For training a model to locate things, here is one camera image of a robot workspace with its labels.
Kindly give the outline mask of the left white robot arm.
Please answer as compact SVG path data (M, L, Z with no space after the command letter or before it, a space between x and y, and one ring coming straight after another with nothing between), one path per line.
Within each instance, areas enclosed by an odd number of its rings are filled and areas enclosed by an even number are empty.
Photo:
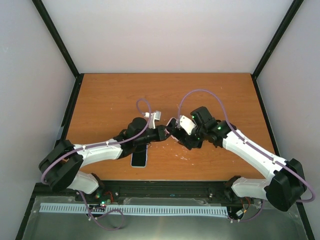
M99 201L104 195L99 178L82 172L81 168L105 160L123 159L137 152L139 147L165 141L170 130L169 125L149 127L146 119L136 117L117 136L103 142L81 145L62 140L38 165L41 182L53 192L72 189L85 193L92 201Z

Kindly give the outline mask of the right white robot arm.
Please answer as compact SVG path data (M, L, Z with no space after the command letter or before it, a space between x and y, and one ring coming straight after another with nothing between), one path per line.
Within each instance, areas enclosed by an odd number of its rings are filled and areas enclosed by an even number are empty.
M204 141L245 160L263 179L235 175L225 183L224 194L230 202L239 198L267 200L276 209L286 212L307 190L302 164L295 158L286 160L247 138L226 120L216 120L204 106L180 115L174 138L189 150L199 149Z

